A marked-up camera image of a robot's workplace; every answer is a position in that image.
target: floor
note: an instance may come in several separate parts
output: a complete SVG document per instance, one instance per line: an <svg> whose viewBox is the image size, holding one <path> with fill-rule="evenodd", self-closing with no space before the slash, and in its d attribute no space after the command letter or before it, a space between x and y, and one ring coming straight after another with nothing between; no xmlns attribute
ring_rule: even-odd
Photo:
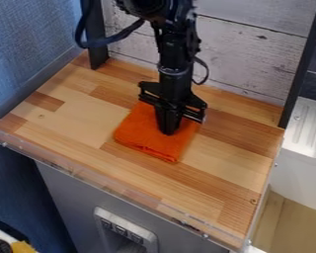
<svg viewBox="0 0 316 253"><path fill-rule="evenodd" d="M252 242L267 253L316 253L316 210L270 191Z"/></svg>

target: white wall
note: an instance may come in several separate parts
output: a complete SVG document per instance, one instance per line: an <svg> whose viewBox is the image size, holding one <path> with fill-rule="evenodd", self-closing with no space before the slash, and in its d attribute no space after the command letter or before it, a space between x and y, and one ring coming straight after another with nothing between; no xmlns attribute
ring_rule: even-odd
<svg viewBox="0 0 316 253"><path fill-rule="evenodd" d="M272 191L316 210L316 160L283 149L276 163Z"/></svg>
<svg viewBox="0 0 316 253"><path fill-rule="evenodd" d="M134 19L103 2L108 34ZM208 84L283 104L316 11L316 0L196 0L199 55L210 67ZM112 56L155 67L149 26L111 45Z"/></svg>

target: wood plank wall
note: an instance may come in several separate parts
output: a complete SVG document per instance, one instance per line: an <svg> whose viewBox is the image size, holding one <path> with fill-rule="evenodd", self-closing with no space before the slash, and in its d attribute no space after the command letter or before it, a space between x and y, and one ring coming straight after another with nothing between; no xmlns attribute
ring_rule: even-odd
<svg viewBox="0 0 316 253"><path fill-rule="evenodd" d="M135 18L103 1L107 33ZM316 0L196 0L199 57L210 67L208 84L283 105L316 11ZM110 45L113 57L155 67L158 53L148 24ZM203 75L196 68L196 75Z"/></svg>

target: blue wall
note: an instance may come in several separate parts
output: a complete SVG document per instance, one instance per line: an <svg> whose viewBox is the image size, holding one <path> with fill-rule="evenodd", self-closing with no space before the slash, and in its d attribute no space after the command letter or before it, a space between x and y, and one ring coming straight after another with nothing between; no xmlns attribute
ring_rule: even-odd
<svg viewBox="0 0 316 253"><path fill-rule="evenodd" d="M0 107L72 49L79 0L0 0ZM0 147L0 219L39 252L75 252L34 162Z"/></svg>

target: wooden tabletop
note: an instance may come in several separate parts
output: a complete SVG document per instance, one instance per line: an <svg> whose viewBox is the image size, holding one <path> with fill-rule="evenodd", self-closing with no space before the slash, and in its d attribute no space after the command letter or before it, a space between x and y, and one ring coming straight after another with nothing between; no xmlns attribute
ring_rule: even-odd
<svg viewBox="0 0 316 253"><path fill-rule="evenodd" d="M181 161L170 164L112 139L137 102L137 82L156 78L114 59L90 70L83 53L0 121L16 137L0 139L239 249L282 139L281 107L196 86L207 119Z"/></svg>

